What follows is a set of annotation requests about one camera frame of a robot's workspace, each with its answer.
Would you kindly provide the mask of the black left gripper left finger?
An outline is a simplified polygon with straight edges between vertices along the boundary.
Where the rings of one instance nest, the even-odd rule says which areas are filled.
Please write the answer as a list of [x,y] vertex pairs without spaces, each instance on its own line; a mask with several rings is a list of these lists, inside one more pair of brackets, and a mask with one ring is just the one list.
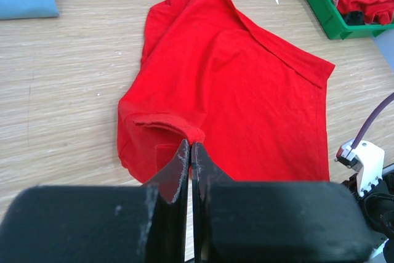
[[190,144],[184,139],[170,162],[147,183],[148,262],[185,260],[189,160]]

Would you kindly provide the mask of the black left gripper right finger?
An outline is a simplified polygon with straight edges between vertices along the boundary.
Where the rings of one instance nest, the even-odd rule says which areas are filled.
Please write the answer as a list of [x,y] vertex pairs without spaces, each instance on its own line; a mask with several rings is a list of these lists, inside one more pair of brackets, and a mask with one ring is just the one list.
[[211,251],[210,187],[234,180],[220,169],[202,143],[191,146],[194,261],[209,262]]

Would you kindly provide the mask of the red t shirt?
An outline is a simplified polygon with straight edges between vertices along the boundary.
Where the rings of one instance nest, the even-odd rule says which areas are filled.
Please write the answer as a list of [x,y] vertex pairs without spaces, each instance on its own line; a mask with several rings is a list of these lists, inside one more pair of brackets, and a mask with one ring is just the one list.
[[234,180],[327,181],[333,70],[231,0],[157,3],[140,71],[118,104],[121,164],[144,183],[188,140]]

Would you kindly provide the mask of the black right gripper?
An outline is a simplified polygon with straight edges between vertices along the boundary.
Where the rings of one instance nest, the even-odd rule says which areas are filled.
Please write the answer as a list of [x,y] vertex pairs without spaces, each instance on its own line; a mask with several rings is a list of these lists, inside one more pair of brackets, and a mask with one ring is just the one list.
[[356,192],[356,174],[342,182],[355,197],[366,222],[376,232],[393,238],[393,172],[383,175],[364,197]]

